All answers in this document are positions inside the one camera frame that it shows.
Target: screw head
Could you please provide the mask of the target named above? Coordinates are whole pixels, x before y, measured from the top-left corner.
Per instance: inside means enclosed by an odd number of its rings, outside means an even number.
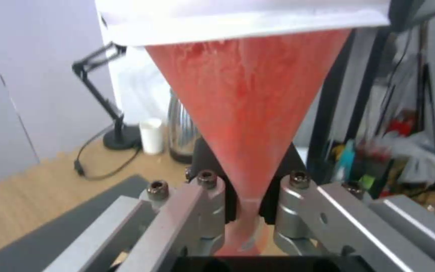
[[[212,170],[202,170],[197,174],[197,184],[210,190],[216,187],[218,176]]]
[[[152,181],[147,186],[147,195],[150,200],[165,200],[169,197],[169,185],[165,181]]]
[[[365,190],[358,182],[345,183],[342,184],[342,187],[358,199],[362,199],[364,197]]]
[[[186,179],[190,180],[190,167],[186,167]]]
[[[290,185],[296,189],[307,189],[310,186],[310,178],[304,172],[292,171],[290,173]]]

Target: wooden desk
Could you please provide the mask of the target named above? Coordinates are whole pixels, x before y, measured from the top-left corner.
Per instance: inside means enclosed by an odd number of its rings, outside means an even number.
[[[163,179],[176,187],[185,180],[187,165],[174,162],[168,153],[156,156],[140,153],[115,176],[103,181],[87,181],[73,170],[77,151],[43,161],[24,173],[0,182],[0,248],[128,176],[140,174],[149,181]],[[95,141],[85,149],[81,162],[88,175],[101,175],[117,168],[132,154],[132,150],[107,150],[101,141]],[[280,254],[281,251],[271,243],[271,235],[269,239],[266,254]]]

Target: metal clamp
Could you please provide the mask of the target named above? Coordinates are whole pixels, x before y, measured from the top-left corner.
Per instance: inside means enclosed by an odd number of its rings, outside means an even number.
[[[275,243],[288,253],[309,254],[304,239],[316,238],[331,253],[361,255],[377,271],[435,271],[434,260],[340,184],[310,181],[300,189],[294,182],[281,180],[275,226]]]

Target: red object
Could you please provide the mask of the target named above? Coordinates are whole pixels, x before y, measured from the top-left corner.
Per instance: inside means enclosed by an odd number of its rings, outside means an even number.
[[[410,136],[415,123],[415,112],[402,110],[397,117],[390,121],[386,133],[389,131],[397,131],[401,136]]]
[[[256,230],[261,199],[348,34],[147,47],[238,194],[226,254],[258,252],[245,244]]]

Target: black cable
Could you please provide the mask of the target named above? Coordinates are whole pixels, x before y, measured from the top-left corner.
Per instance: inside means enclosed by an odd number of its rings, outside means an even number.
[[[74,161],[74,169],[75,171],[78,173],[79,176],[84,177],[85,179],[89,180],[89,181],[100,181],[102,179],[106,179],[106,178],[110,178],[112,176],[114,176],[115,174],[117,174],[118,172],[120,172],[123,168],[125,168],[133,159],[135,159],[135,157],[137,157],[137,154],[140,151],[140,148],[138,146],[135,147],[135,153],[133,156],[131,156],[131,158],[129,158],[126,162],[124,162],[121,166],[117,167],[117,169],[113,170],[112,172],[109,172],[105,175],[102,176],[95,176],[95,177],[88,177],[85,173],[85,171],[83,170],[83,165],[80,162],[80,155],[83,152],[83,150],[91,143],[93,142],[96,138],[100,137],[102,134],[106,133],[107,131],[109,131],[110,129],[112,129],[114,127],[114,125],[109,125],[107,126],[105,129],[103,129],[102,131],[98,132],[97,134],[95,134],[94,136],[92,136],[92,138],[90,138],[88,141],[86,141],[86,143],[80,148],[80,151],[78,152],[78,155],[76,156],[76,159]]]
[[[394,79],[395,73],[397,72],[397,69],[399,69],[399,66],[401,65],[402,61],[404,60],[404,57],[406,56],[407,51],[409,50],[409,45],[410,45],[411,40],[412,40],[412,29],[410,29],[409,33],[407,34],[407,41],[406,41],[406,46],[404,46],[404,51],[402,52],[402,55],[401,55],[399,61],[395,64],[394,68],[392,69],[392,73],[390,74],[389,82],[387,83],[387,93],[390,91],[390,87],[392,86],[392,81]]]
[[[411,40],[412,40],[412,29],[409,30],[409,34],[407,35],[407,41],[406,41],[406,46],[404,47],[404,51],[402,52],[402,55],[401,55],[399,61],[395,64],[394,68],[392,69],[392,73],[390,73],[389,82],[387,83],[387,90],[385,92],[384,100],[382,100],[382,103],[380,105],[380,108],[381,109],[384,108],[384,109],[382,110],[382,113],[380,114],[380,119],[379,119],[377,127],[376,127],[375,135],[378,134],[378,132],[380,130],[380,126],[382,126],[382,122],[384,122],[385,112],[387,111],[387,108],[389,107],[390,101],[392,100],[392,95],[394,94],[394,91],[395,91],[395,85],[393,88],[391,88],[392,81],[394,79],[395,73],[397,72],[397,69],[399,68],[400,64],[402,63],[402,61],[404,60],[404,57],[407,54]]]

